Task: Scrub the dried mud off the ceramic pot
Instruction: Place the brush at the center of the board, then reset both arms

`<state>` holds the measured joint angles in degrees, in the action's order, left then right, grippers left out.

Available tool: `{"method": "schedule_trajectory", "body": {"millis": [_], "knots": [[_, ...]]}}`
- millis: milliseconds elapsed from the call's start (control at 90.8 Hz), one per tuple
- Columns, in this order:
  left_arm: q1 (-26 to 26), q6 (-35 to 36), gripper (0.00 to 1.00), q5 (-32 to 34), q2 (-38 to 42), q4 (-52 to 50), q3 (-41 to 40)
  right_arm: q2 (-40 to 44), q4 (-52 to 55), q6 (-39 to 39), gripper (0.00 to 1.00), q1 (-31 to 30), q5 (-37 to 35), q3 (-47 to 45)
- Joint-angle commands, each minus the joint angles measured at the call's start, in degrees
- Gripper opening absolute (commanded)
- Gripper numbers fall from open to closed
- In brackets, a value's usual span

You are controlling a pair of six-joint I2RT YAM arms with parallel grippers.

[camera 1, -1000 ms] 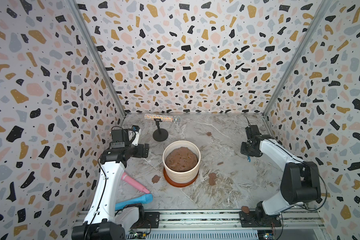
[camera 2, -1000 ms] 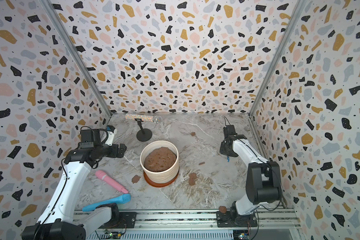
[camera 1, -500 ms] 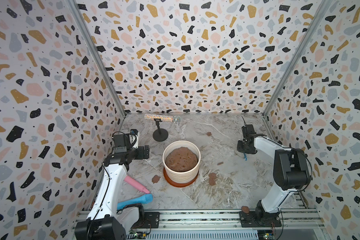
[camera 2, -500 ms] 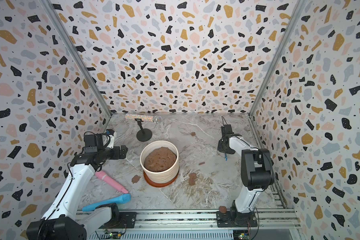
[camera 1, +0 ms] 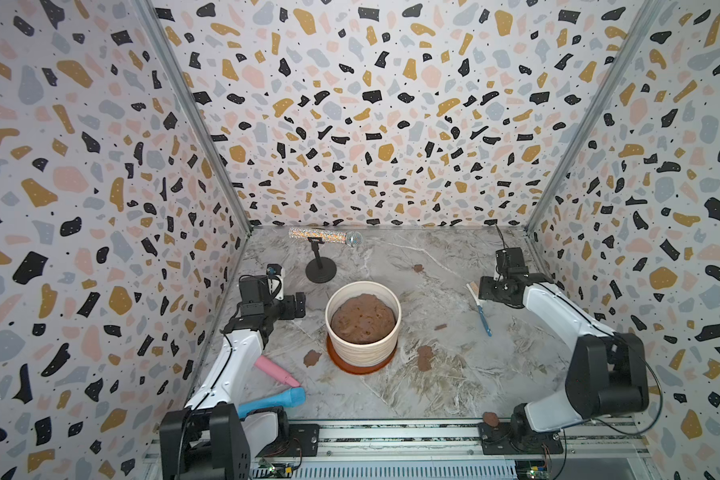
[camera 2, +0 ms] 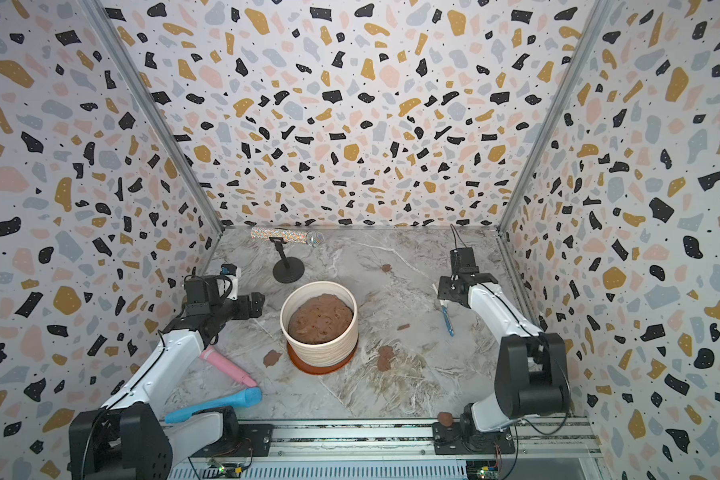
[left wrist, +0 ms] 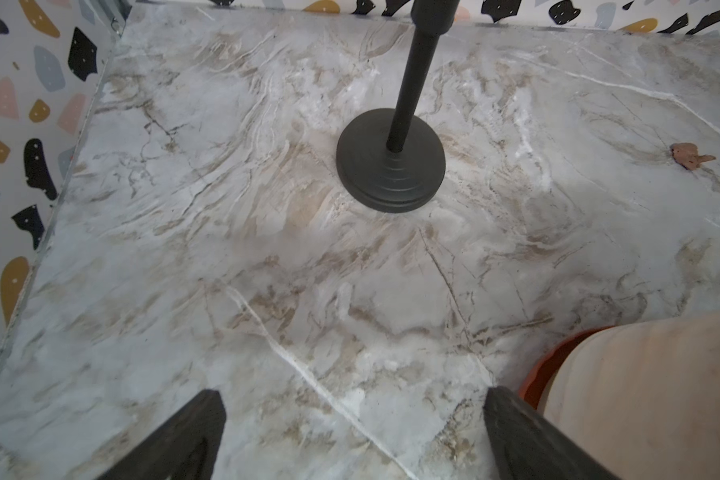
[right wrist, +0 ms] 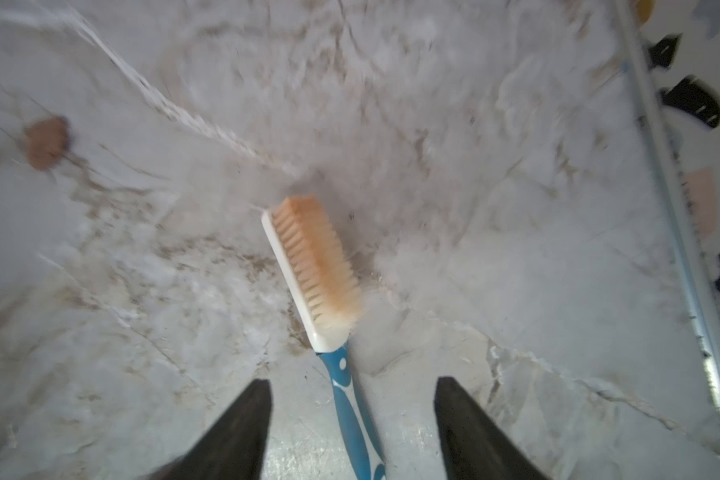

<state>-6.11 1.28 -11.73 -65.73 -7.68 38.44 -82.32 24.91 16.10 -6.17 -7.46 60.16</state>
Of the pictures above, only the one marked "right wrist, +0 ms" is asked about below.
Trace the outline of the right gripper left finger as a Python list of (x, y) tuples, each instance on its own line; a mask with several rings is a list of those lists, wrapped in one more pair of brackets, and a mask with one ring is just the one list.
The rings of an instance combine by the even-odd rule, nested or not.
[(186, 454), (152, 472), (160, 480), (261, 477), (272, 413), (270, 382), (255, 379)]

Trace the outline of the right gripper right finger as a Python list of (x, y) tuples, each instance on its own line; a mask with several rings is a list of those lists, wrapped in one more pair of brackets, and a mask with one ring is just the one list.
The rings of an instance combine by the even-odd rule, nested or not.
[(546, 479), (455, 378), (437, 380), (434, 411), (447, 478)]

